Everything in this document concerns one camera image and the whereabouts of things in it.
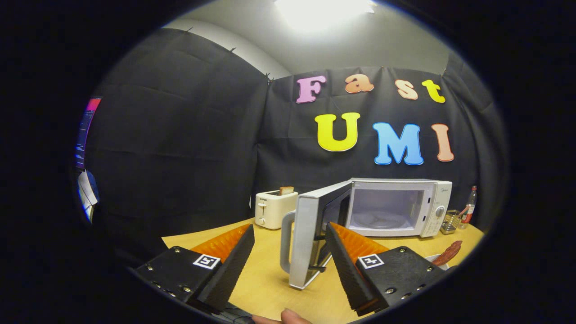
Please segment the letter m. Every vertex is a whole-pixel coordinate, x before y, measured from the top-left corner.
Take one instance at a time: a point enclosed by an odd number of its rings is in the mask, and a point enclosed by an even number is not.
[[[420,143],[418,142],[420,127],[418,125],[405,125],[400,138],[389,123],[375,123],[372,128],[378,133],[378,156],[374,159],[376,164],[392,163],[392,159],[388,155],[388,148],[390,148],[396,163],[400,163],[404,152],[406,152],[404,163],[409,165],[424,163],[424,159],[420,155]]]

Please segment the finger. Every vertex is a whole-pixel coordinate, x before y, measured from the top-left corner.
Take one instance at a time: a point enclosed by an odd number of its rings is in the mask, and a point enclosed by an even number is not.
[[[282,322],[280,322],[280,321],[275,321],[273,319],[258,316],[258,315],[252,315],[252,320],[256,324],[282,324]]]
[[[282,318],[283,324],[312,324],[306,319],[300,317],[295,311],[290,309],[285,309],[280,313],[280,318]]]

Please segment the white toaster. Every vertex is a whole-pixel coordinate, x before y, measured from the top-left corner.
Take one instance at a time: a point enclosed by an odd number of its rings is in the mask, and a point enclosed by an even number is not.
[[[256,194],[254,222],[269,229],[282,227],[284,216],[296,209],[297,192],[280,195],[279,190]]]

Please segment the black fabric backdrop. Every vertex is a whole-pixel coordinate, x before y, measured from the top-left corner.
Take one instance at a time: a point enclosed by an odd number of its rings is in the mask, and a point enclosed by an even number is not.
[[[246,61],[192,33],[160,29],[138,44],[94,92],[94,226],[145,262],[162,236],[246,219],[266,88]]]
[[[365,74],[375,88],[350,94],[345,79]],[[324,75],[312,103],[297,104],[300,78]],[[417,100],[394,85],[407,80]],[[433,80],[446,102],[421,83]],[[102,102],[86,143],[86,168],[101,201],[94,227],[107,232],[133,264],[165,249],[160,237],[252,217],[256,193],[294,186],[299,193],[352,177],[428,178],[453,182],[449,208],[461,209],[472,185],[472,224],[486,229],[501,202],[506,146],[486,88],[455,56],[444,76],[392,67],[329,69],[273,80],[229,50],[192,33],[160,29],[125,56],[94,92]],[[334,114],[334,138],[346,137],[342,113],[358,112],[358,142],[329,152],[314,118]],[[422,165],[377,165],[372,124],[420,127]],[[453,161],[437,159],[433,124],[449,127]]]
[[[370,92],[348,93],[346,77],[365,74],[374,85]],[[300,78],[326,76],[317,99],[311,103],[296,103]],[[418,99],[402,98],[395,80],[409,81]],[[439,85],[445,103],[437,103],[421,83],[432,80]],[[471,192],[479,184],[478,150],[473,131],[467,122],[469,112],[459,104],[444,78],[422,71],[391,67],[359,67],[330,69],[285,77],[272,82],[268,91],[264,119],[258,138],[258,167],[254,192],[292,185],[299,193],[321,188],[352,177],[363,178],[426,178],[452,181],[450,209],[462,209]],[[334,138],[346,137],[345,112],[358,112],[358,142],[350,150],[329,152],[317,142],[317,123],[321,114],[334,114]],[[372,125],[389,123],[400,136],[406,124],[420,127],[421,165],[392,161],[378,165],[378,135]],[[437,159],[438,140],[433,124],[448,126],[448,137],[454,160]],[[472,222],[484,218],[480,209]]]

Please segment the microwave control panel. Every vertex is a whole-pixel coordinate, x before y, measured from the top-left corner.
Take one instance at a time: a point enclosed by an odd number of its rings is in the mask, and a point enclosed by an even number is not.
[[[446,209],[448,208],[448,203],[450,202],[450,194],[452,193],[452,182],[450,181],[440,181],[436,186],[435,201],[431,205],[428,222],[426,223],[422,234],[423,238],[428,238],[430,236],[435,236],[442,226],[444,221],[444,215],[446,214]]]

